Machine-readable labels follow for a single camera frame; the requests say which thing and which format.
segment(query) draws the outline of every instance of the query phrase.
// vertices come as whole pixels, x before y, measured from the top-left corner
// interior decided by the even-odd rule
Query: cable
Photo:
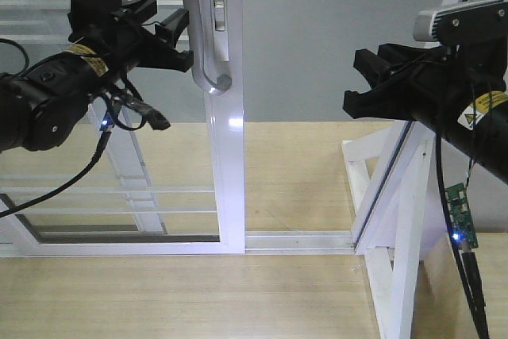
[[[107,97],[107,95],[100,94],[99,97],[102,98],[102,101],[104,101],[104,103],[106,104],[106,108],[108,110],[108,114],[111,117],[111,119],[113,119],[114,124],[117,125],[120,129],[123,129],[123,130],[126,130],[126,131],[136,131],[136,130],[141,129],[144,126],[144,124],[146,123],[146,120],[143,117],[141,119],[141,123],[137,127],[127,126],[125,123],[120,121],[120,119],[118,119],[117,114],[114,112],[113,103]]]
[[[442,133],[445,121],[445,105],[447,98],[447,88],[442,89],[441,99],[439,102],[438,110],[437,110],[437,125],[436,125],[436,176],[437,176],[437,187],[439,190],[439,196],[441,201],[441,206],[444,215],[444,222],[446,223],[446,229],[448,233],[448,239],[450,241],[450,245],[452,246],[453,257],[456,262],[457,271],[459,272],[460,282],[462,283],[462,287],[464,289],[464,294],[466,296],[466,300],[468,302],[469,311],[471,312],[471,316],[473,318],[473,322],[475,323],[476,332],[479,335],[480,339],[488,339],[488,328],[487,328],[487,320],[484,317],[484,310],[477,310],[477,306],[475,304],[475,300],[473,298],[470,284],[468,282],[468,277],[466,275],[466,271],[464,269],[464,264],[460,257],[459,247],[453,238],[453,224],[452,219],[450,218],[450,211],[448,208],[448,200],[446,198],[446,190],[445,190],[445,181],[443,176],[443,158],[441,152],[441,140]]]
[[[406,69],[408,69],[409,67],[411,67],[413,65],[419,65],[419,64],[431,64],[431,65],[437,65],[437,66],[441,66],[441,67],[448,66],[448,63],[440,63],[438,61],[431,61],[431,60],[420,60],[419,58],[417,58],[413,61],[408,61],[407,63],[392,65],[390,67],[390,69],[388,69],[388,71],[393,76],[393,75],[397,75],[398,73],[400,73],[402,71],[405,71]]]
[[[482,142],[478,145],[478,147],[475,147],[475,132],[476,132],[476,96],[475,96],[475,90],[474,86],[471,83],[471,91],[473,94],[473,130],[471,134],[471,155],[469,156],[469,164],[468,164],[468,177],[466,178],[466,190],[469,186],[469,182],[471,179],[471,173],[473,170],[473,167],[475,166],[476,162],[478,161],[479,154],[483,151],[483,148],[485,147],[485,144],[487,143],[487,137],[489,136],[489,132],[491,130],[491,124],[492,124],[492,86],[491,82],[487,80],[487,88],[488,88],[488,94],[489,94],[489,107],[487,110],[486,118],[487,118],[487,128],[485,133],[482,137]]]
[[[23,66],[23,69],[21,69],[18,73],[16,73],[15,75],[20,75],[21,73],[23,73],[24,71],[26,71],[26,69],[29,67],[30,65],[30,58],[29,58],[29,54],[26,52],[26,50],[23,48],[23,46],[19,43],[17,43],[16,41],[14,40],[11,40],[11,39],[3,39],[3,38],[0,38],[0,43],[2,44],[8,44],[8,45],[12,45],[13,47],[17,48],[21,54],[23,55],[23,57],[25,58],[25,65]]]
[[[124,83],[125,88],[130,91],[134,97],[139,99],[140,101],[143,101],[143,97],[141,97],[141,94],[139,91],[137,91],[136,87],[133,83],[130,82],[130,80],[127,78],[127,72],[126,71],[120,71],[120,79]]]
[[[73,184],[77,183],[79,180],[81,180],[84,175],[86,175],[90,170],[94,167],[94,165],[97,164],[99,159],[101,159],[101,155],[104,152],[106,145],[108,143],[108,140],[110,139],[111,131],[103,131],[101,134],[101,137],[98,140],[97,146],[95,148],[94,155],[92,156],[90,163],[83,169],[81,172],[76,175],[74,178],[70,179],[68,182],[62,184],[60,187],[56,188],[55,190],[48,192],[45,195],[42,195],[38,198],[35,198],[33,200],[30,200],[29,202],[24,202],[23,204],[20,204],[19,206],[15,206],[13,208],[9,208],[8,210],[4,210],[0,212],[0,218],[4,218],[5,216],[9,216],[11,214],[15,214],[19,212],[20,210],[24,210],[26,208],[29,208],[31,206],[35,206],[36,204],[39,204],[40,202],[46,201],[49,198],[52,198],[53,196],[58,195],[60,192],[68,189]]]
[[[49,61],[53,61],[54,59],[57,59],[57,58],[63,57],[63,56],[67,56],[67,57],[69,57],[69,56],[76,56],[76,57],[84,57],[84,58],[88,58],[89,57],[89,58],[102,59],[104,57],[109,56],[110,54],[111,54],[110,52],[108,52],[108,53],[106,53],[104,55],[95,55],[95,54],[88,54],[88,53],[74,53],[74,52],[69,52],[69,51],[63,51],[63,52],[56,53],[55,55],[46,57],[45,59],[39,61],[37,64],[34,64],[32,67],[29,67],[29,68],[26,67],[26,68],[24,68],[22,71],[20,71],[16,75],[24,76],[28,70],[32,71],[33,69],[36,69],[39,66],[46,64]]]
[[[151,23],[142,24],[141,26],[148,27],[148,26],[154,25],[154,24],[161,25],[160,21],[152,21]]]

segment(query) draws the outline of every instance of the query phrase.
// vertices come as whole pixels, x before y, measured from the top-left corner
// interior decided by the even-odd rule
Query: white door handle
[[[218,74],[219,70],[215,63],[214,30],[216,30],[217,23],[212,18],[213,7],[210,6],[210,0],[183,0],[183,6],[189,10],[190,23],[187,31],[190,49],[194,51],[192,77],[198,86],[207,93],[223,94],[231,87],[231,78],[225,73]],[[222,29],[222,19],[219,21],[219,29]],[[217,72],[216,81],[206,74],[205,58],[208,59],[209,66]]]

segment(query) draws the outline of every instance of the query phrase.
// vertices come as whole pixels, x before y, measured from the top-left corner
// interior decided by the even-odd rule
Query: circuit board
[[[469,210],[466,188],[463,183],[446,188],[448,209],[452,219],[453,238],[459,244],[463,239],[468,240],[471,248],[478,248],[475,226]]]

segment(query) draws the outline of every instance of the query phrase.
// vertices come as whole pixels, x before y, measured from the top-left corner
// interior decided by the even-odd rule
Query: yellow warning sticker
[[[78,55],[97,55],[97,53],[92,49],[83,44],[73,44],[69,48],[66,49],[67,52],[77,53]],[[88,62],[94,72],[98,77],[102,77],[109,68],[106,65],[106,62],[100,57],[81,57],[83,60]]]
[[[457,121],[466,129],[473,130],[489,111],[506,101],[508,101],[508,94],[502,91],[482,94],[466,107]]]

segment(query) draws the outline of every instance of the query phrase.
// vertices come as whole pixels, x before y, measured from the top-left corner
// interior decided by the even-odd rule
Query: gray wall
[[[354,52],[412,40],[441,0],[244,0],[247,121],[347,121],[346,90],[366,91]]]

